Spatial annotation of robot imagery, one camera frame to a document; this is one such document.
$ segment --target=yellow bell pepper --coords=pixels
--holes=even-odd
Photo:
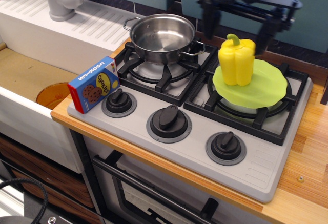
[[[228,34],[218,53],[223,80],[227,85],[245,86],[252,80],[255,43]]]

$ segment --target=black grate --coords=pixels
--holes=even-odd
[[[199,51],[199,47],[194,45],[191,47],[189,53],[193,54]],[[115,58],[117,65],[124,62],[124,65],[118,70],[120,83],[123,86],[137,90],[144,94],[164,100],[171,104],[181,106],[186,100],[187,95],[191,92],[195,83],[200,78],[201,74],[203,74],[205,71],[208,64],[212,59],[216,57],[218,48],[213,46],[206,46],[206,52],[209,53],[209,55],[202,64],[198,63],[198,56],[186,56],[181,59],[177,64],[185,68],[185,72],[179,76],[172,77],[168,66],[164,65],[161,79],[149,79],[147,77],[140,76],[134,71],[134,69],[142,64],[145,60],[139,57],[135,57],[136,53],[134,50],[134,45],[133,43],[128,42],[125,44],[125,48]],[[169,84],[182,80],[188,76],[190,77],[190,81],[178,96],[174,96],[166,92],[166,88],[169,86]],[[146,83],[155,84],[155,87],[146,85]]]
[[[183,107],[209,119],[215,120],[232,128],[282,146],[293,119],[298,100],[301,97],[304,86],[308,79],[308,74],[291,70],[289,69],[288,64],[276,66],[285,77],[301,81],[301,85],[297,94],[292,95],[291,87],[288,85],[286,96],[281,100],[281,104],[278,105],[277,108],[270,111],[268,108],[260,108],[256,110],[255,114],[248,114],[235,111],[226,106],[221,102],[222,97],[216,91],[213,91],[212,78],[217,65],[218,59],[212,62],[208,69],[206,69],[204,75],[201,77],[200,81],[197,83],[191,94],[186,99]],[[204,85],[208,85],[207,88],[210,94],[210,98],[206,101],[205,105],[198,105],[194,103],[193,100]],[[281,134],[276,134],[262,128],[263,123],[268,117],[274,116],[282,111],[288,112],[288,117],[283,126]],[[252,122],[246,122],[244,118],[251,120]]]

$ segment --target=cookie box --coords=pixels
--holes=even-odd
[[[105,57],[68,83],[75,108],[85,114],[119,87],[115,60]]]

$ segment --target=cookie illustration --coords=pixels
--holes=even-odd
[[[89,93],[90,93],[90,91],[91,91],[93,88],[94,88],[93,85],[87,85],[87,86],[83,89],[83,91],[82,91],[82,96],[83,96],[84,98],[88,98]]]
[[[100,87],[93,88],[89,92],[88,102],[90,104],[94,104],[95,102],[97,102],[100,99],[102,93],[103,93],[103,90]]]

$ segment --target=light green plate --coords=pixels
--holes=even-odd
[[[213,76],[216,91],[234,105],[250,109],[270,107],[286,95],[287,80],[279,69],[263,60],[254,60],[252,81],[246,86],[229,86],[223,81],[221,66]]]

